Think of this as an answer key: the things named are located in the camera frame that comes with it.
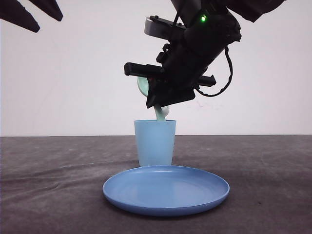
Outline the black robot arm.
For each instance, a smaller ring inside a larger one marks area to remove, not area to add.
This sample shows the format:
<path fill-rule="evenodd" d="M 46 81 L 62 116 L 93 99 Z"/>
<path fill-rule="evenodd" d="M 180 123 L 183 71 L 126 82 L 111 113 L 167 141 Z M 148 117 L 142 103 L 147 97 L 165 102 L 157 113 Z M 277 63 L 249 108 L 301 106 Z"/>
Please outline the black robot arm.
<path fill-rule="evenodd" d="M 220 53 L 227 54 L 231 43 L 241 40 L 241 27 L 234 15 L 255 22 L 281 1 L 175 0 L 172 4 L 176 9 L 173 21 L 158 16 L 145 21 L 145 34 L 167 41 L 157 64 L 124 65 L 125 75 L 147 79 L 147 107 L 189 101 L 201 86 L 214 86 L 214 76 L 205 75 L 208 66 Z"/>

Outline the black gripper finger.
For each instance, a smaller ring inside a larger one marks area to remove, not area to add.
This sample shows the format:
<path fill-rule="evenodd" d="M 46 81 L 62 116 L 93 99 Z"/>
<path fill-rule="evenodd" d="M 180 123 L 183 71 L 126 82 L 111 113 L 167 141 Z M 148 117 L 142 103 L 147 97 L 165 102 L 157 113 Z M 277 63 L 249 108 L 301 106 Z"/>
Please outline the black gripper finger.
<path fill-rule="evenodd" d="M 194 90 L 177 89 L 168 85 L 156 86 L 156 104 L 160 107 L 189 101 L 195 98 Z"/>
<path fill-rule="evenodd" d="M 63 14 L 56 0 L 30 0 L 30 2 L 55 20 L 62 20 Z"/>
<path fill-rule="evenodd" d="M 159 88 L 160 84 L 158 82 L 150 82 L 148 84 L 148 95 L 146 100 L 147 108 L 160 104 Z"/>
<path fill-rule="evenodd" d="M 0 18 L 35 33 L 40 30 L 33 16 L 18 0 L 0 0 Z"/>

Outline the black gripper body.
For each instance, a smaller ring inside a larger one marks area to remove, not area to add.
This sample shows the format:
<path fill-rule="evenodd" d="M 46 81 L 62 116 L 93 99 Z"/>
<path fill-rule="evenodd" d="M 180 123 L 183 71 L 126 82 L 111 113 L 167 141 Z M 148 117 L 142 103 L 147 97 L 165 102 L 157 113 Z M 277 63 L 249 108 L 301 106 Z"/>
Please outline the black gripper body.
<path fill-rule="evenodd" d="M 164 44 L 156 58 L 158 66 L 128 62 L 125 75 L 177 89 L 215 85 L 213 78 L 203 74 L 221 52 L 228 51 L 229 44 L 240 41 L 238 21 L 232 14 L 197 14 L 185 27 L 179 40 Z"/>

